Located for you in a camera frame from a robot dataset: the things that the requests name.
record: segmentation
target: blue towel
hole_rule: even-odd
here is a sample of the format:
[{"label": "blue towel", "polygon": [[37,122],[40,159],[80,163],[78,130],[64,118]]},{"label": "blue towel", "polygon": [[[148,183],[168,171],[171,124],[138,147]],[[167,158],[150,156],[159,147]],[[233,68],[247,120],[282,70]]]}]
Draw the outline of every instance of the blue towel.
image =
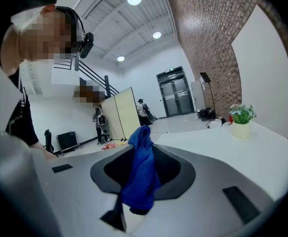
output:
[{"label": "blue towel", "polygon": [[130,137],[134,145],[134,159],[128,183],[122,187],[122,202],[134,214],[146,214],[154,203],[154,191],[160,187],[155,170],[155,158],[150,139],[150,128],[139,127]]}]

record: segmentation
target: backpack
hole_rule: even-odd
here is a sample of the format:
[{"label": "backpack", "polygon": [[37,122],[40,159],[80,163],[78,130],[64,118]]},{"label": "backpack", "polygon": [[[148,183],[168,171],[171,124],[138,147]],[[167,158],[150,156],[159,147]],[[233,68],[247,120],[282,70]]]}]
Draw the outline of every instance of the backpack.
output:
[{"label": "backpack", "polygon": [[106,124],[106,118],[103,114],[100,114],[98,116],[98,123],[99,123],[99,125]]},{"label": "backpack", "polygon": [[143,105],[143,111],[144,111],[145,113],[150,113],[149,107],[148,107],[146,104],[144,104],[144,103],[142,103],[142,105]]}]

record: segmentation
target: elevator door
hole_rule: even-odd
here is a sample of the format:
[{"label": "elevator door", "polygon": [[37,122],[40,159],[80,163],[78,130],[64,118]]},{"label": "elevator door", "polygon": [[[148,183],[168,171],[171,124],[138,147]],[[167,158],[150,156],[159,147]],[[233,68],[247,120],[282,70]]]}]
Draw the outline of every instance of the elevator door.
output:
[{"label": "elevator door", "polygon": [[160,86],[168,117],[193,112],[190,91],[183,77],[161,83]]}]

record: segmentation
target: green plant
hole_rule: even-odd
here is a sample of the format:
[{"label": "green plant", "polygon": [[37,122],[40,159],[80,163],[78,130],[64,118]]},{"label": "green plant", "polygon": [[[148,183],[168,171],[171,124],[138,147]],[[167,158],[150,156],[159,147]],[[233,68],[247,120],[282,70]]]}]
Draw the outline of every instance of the green plant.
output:
[{"label": "green plant", "polygon": [[257,117],[257,114],[253,112],[253,105],[246,108],[245,105],[233,104],[231,109],[230,114],[237,124],[247,124],[251,119]]}]

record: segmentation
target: red brick wall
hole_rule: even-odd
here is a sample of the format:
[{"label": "red brick wall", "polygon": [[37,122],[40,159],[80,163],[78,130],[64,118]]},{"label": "red brick wall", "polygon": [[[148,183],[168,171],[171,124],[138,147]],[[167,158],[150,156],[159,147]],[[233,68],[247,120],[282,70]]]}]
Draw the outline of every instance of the red brick wall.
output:
[{"label": "red brick wall", "polygon": [[[179,41],[194,76],[206,72],[212,80],[216,112],[228,117],[229,107],[241,103],[241,81],[231,43],[256,4],[266,12],[288,52],[288,29],[267,0],[169,0]],[[204,98],[213,107],[209,87]]]}]

